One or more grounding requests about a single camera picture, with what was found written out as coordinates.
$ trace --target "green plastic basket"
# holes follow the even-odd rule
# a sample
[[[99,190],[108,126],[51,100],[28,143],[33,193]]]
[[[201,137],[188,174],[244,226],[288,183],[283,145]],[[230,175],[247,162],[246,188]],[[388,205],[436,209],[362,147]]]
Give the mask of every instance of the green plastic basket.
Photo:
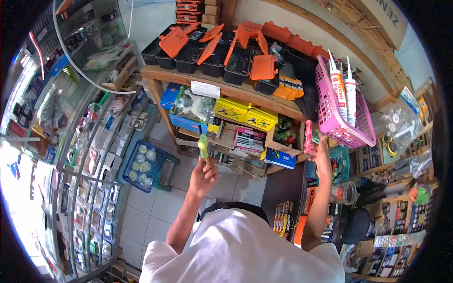
[[[349,180],[349,152],[346,146],[337,146],[329,150],[330,159],[337,162],[337,176],[333,178],[333,184],[340,184]]]

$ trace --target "hand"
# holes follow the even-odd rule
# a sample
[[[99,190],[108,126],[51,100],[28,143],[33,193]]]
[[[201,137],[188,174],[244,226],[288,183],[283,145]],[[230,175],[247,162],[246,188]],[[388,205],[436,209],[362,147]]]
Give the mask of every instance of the hand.
[[[206,158],[206,163],[201,157],[198,157],[198,163],[192,171],[190,177],[189,192],[194,193],[198,197],[206,196],[211,188],[217,182],[219,177],[219,169],[216,166],[216,161]]]
[[[332,164],[330,163],[327,140],[323,134],[319,133],[319,144],[312,144],[309,154],[308,160],[316,163],[319,180],[325,180],[332,184]]]

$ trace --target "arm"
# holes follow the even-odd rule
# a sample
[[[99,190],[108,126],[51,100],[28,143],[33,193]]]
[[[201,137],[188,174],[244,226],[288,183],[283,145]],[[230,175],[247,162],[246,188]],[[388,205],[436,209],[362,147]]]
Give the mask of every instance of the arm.
[[[327,209],[332,189],[332,166],[330,164],[329,150],[327,141],[323,135],[319,135],[319,145],[312,144],[309,160],[316,163],[318,169],[319,186],[314,198],[310,213],[307,217],[307,222],[304,226],[302,236],[302,249],[309,252],[313,248],[319,246],[321,235],[327,219]]]
[[[198,164],[190,177],[189,190],[184,203],[165,238],[165,242],[178,254],[183,252],[204,196],[210,192],[212,185],[218,178],[218,169],[215,162],[210,158],[207,158],[206,162],[203,163],[201,158],[198,158]]]

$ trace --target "person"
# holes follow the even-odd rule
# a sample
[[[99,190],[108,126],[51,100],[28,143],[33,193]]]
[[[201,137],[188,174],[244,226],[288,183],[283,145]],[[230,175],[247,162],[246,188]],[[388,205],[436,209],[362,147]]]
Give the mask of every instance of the person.
[[[140,282],[323,282],[343,283],[337,249],[321,243],[332,188],[327,142],[313,144],[319,187],[304,227],[302,249],[275,234],[264,211],[242,202],[214,203],[195,222],[202,199],[218,178],[215,163],[201,159],[164,242],[148,245]],[[183,252],[190,236],[190,247]]]

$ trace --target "pink plastic basket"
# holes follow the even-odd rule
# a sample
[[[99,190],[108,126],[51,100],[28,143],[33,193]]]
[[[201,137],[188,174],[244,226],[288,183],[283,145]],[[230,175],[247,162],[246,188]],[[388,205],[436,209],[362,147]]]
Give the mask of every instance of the pink plastic basket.
[[[373,123],[365,99],[357,92],[356,127],[349,125],[341,116],[338,100],[333,90],[326,63],[326,57],[318,55],[319,64],[316,66],[316,85],[318,86],[319,105],[319,130],[329,138],[355,149],[365,144],[376,145]]]

